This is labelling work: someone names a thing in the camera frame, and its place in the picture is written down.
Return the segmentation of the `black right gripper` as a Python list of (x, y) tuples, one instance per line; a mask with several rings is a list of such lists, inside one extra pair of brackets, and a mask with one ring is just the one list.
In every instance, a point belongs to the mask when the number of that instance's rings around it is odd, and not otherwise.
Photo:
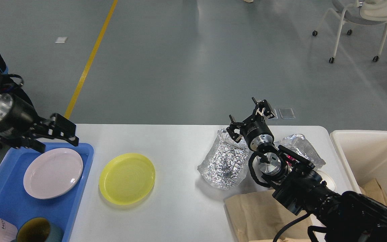
[(230, 138), (239, 143), (244, 138), (249, 149), (257, 151), (262, 146), (274, 146), (274, 136), (266, 124), (269, 119), (275, 118), (275, 111), (268, 101), (257, 100), (252, 97), (255, 108), (252, 112), (251, 123), (236, 122), (232, 115), (229, 115), (230, 124), (226, 128)]

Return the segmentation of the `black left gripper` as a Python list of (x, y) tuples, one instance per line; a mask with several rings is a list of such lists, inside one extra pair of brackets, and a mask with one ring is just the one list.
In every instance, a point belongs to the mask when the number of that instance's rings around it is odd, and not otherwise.
[(28, 138), (34, 126), (34, 138), (59, 139), (77, 147), (76, 125), (59, 113), (48, 119), (38, 115), (35, 108), (14, 94), (0, 94), (0, 141), (14, 149), (21, 147), (45, 153), (46, 146)]

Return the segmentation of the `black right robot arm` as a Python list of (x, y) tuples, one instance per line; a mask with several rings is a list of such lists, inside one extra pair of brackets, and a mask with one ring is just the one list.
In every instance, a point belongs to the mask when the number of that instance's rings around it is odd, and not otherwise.
[(354, 191), (338, 194), (327, 187), (312, 161), (294, 151), (274, 144), (266, 119), (275, 113), (266, 100), (252, 98), (255, 107), (244, 121), (230, 115), (227, 133), (236, 143), (246, 141), (252, 151), (248, 167), (252, 179), (265, 188), (273, 188), (273, 198), (294, 215), (305, 215), (288, 223), (273, 241), (290, 227), (314, 215), (322, 226), (309, 226), (310, 241), (316, 232), (327, 242), (387, 242), (387, 206)]

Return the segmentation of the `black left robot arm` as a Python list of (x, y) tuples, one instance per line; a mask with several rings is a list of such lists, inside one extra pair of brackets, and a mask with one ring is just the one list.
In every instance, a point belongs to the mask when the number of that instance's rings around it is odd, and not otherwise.
[(21, 147), (44, 153), (40, 138), (59, 139), (77, 147), (76, 125), (63, 115), (40, 117), (35, 107), (21, 98), (24, 80), (20, 75), (0, 72), (0, 142), (11, 148)]

